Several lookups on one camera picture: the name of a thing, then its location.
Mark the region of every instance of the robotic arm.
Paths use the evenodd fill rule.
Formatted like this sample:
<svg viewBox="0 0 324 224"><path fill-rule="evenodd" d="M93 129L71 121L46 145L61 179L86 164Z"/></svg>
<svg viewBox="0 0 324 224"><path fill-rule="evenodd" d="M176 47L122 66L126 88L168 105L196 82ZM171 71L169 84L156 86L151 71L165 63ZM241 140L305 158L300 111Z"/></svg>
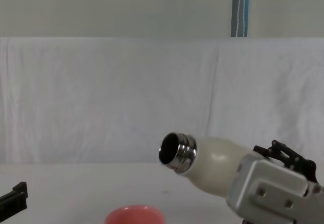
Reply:
<svg viewBox="0 0 324 224"><path fill-rule="evenodd" d="M316 164L278 141L254 151L260 155L242 159L226 198L243 224L323 223L324 191L316 180Z"/></svg>
<svg viewBox="0 0 324 224"><path fill-rule="evenodd" d="M229 140L168 134L159 159L197 188L226 199L243 224L323 224L316 164L273 141L253 151Z"/></svg>

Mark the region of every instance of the white fabric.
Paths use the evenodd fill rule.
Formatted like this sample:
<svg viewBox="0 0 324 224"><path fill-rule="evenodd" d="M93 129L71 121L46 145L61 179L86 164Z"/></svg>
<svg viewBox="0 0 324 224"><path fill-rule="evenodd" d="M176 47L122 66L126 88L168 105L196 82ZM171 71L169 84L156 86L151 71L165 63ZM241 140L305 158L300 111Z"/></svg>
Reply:
<svg viewBox="0 0 324 224"><path fill-rule="evenodd" d="M2 224L104 224L111 211L136 204L159 209L166 224L242 222L223 198L156 163L2 164L0 177L1 196L22 181L29 195L28 208Z"/></svg>
<svg viewBox="0 0 324 224"><path fill-rule="evenodd" d="M0 45L1 162L156 162L168 132L206 134L215 41Z"/></svg>
<svg viewBox="0 0 324 224"><path fill-rule="evenodd" d="M0 40L0 161L156 162L170 131L324 156L324 39Z"/></svg>
<svg viewBox="0 0 324 224"><path fill-rule="evenodd" d="M209 135L250 148L276 139L323 161L324 39L223 43Z"/></svg>

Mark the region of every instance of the white tablecloth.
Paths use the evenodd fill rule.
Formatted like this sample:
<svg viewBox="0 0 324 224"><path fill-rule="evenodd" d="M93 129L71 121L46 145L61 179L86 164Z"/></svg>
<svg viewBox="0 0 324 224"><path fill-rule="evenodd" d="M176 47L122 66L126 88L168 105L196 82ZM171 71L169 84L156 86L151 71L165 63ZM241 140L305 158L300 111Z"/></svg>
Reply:
<svg viewBox="0 0 324 224"><path fill-rule="evenodd" d="M129 204L160 209L167 224L240 224L226 201L159 164L0 165L0 194L26 181L28 208L4 224L103 224Z"/></svg>

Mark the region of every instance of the blue stripe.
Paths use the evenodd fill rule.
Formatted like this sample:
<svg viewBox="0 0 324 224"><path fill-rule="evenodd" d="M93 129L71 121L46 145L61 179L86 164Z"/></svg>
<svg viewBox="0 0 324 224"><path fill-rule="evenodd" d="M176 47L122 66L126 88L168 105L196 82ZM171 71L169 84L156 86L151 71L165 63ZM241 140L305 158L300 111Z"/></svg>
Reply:
<svg viewBox="0 0 324 224"><path fill-rule="evenodd" d="M248 36L248 27L249 27L249 3L250 0L246 0L245 2L245 13L244 13L244 24L245 24L245 28L244 28L244 35L245 37Z"/></svg>

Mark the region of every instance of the white bottle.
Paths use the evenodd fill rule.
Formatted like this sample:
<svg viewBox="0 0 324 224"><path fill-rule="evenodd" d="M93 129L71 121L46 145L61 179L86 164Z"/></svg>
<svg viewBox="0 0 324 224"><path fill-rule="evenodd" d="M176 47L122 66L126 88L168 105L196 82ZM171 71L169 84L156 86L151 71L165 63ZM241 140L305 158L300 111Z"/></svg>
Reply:
<svg viewBox="0 0 324 224"><path fill-rule="evenodd" d="M242 158L251 152L226 139L199 140L172 132L161 144L159 159L197 188L225 198Z"/></svg>

